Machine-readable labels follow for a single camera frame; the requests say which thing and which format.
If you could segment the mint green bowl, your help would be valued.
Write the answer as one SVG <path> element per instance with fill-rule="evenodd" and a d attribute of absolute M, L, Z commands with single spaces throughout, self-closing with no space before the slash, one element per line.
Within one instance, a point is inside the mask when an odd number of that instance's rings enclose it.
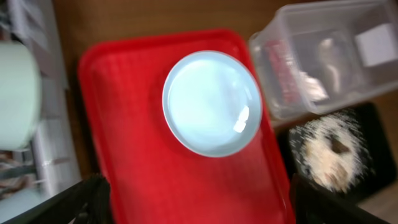
<path fill-rule="evenodd" d="M 19 151 L 28 145 L 40 120 L 40 70 L 29 49 L 1 41 L 1 149 Z"/>

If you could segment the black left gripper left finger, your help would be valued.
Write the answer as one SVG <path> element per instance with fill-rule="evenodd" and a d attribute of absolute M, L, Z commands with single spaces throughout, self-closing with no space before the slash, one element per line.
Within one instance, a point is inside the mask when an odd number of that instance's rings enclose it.
<path fill-rule="evenodd" d="M 111 187 L 100 174 L 69 187 L 5 224 L 112 223 Z"/>

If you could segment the red snack wrapper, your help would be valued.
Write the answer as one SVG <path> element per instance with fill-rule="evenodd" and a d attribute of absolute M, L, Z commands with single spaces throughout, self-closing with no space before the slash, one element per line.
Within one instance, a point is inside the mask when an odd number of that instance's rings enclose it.
<path fill-rule="evenodd" d="M 270 40 L 266 43 L 266 50 L 271 67 L 278 79 L 284 103 L 296 103 L 297 86 L 288 65 L 285 44 L 281 40 Z"/>

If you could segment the white rice pile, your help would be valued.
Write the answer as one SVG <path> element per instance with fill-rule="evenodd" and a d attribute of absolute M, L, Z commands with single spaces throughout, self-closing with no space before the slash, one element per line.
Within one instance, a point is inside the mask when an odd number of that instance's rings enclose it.
<path fill-rule="evenodd" d="M 345 156 L 348 183 L 337 189 L 325 177 L 332 136 L 350 150 Z M 347 193 L 372 171 L 368 143 L 355 110 L 341 110 L 313 119 L 289 129 L 287 137 L 297 171 L 332 192 Z"/>

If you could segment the brown food scraps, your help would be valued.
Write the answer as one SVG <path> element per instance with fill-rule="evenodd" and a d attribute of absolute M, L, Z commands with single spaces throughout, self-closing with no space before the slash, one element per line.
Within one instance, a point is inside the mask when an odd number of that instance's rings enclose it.
<path fill-rule="evenodd" d="M 342 188 L 348 183 L 345 156 L 350 152 L 336 136 L 330 139 L 330 153 L 325 177 L 334 188 Z"/>

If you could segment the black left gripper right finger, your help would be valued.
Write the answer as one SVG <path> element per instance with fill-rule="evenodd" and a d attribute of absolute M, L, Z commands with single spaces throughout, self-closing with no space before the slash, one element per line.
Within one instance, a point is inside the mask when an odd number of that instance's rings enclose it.
<path fill-rule="evenodd" d="M 300 224 L 388 224 L 299 174 L 292 177 L 289 199 L 295 221 Z"/>

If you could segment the light blue plate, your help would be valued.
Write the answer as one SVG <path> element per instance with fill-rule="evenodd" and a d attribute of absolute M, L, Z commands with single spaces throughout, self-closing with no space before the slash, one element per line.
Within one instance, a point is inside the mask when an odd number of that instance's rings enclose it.
<path fill-rule="evenodd" d="M 227 157 L 257 134 L 263 103 L 254 75 L 219 51 L 188 54 L 169 71 L 162 90 L 165 121 L 188 150 Z"/>

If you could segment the white tissue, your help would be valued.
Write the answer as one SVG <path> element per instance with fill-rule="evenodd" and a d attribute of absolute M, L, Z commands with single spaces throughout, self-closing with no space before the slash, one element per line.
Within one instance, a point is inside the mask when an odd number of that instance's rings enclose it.
<path fill-rule="evenodd" d="M 300 72 L 300 76 L 310 101 L 317 102 L 329 99 L 329 96 L 320 80 L 309 76 L 307 72 Z"/>

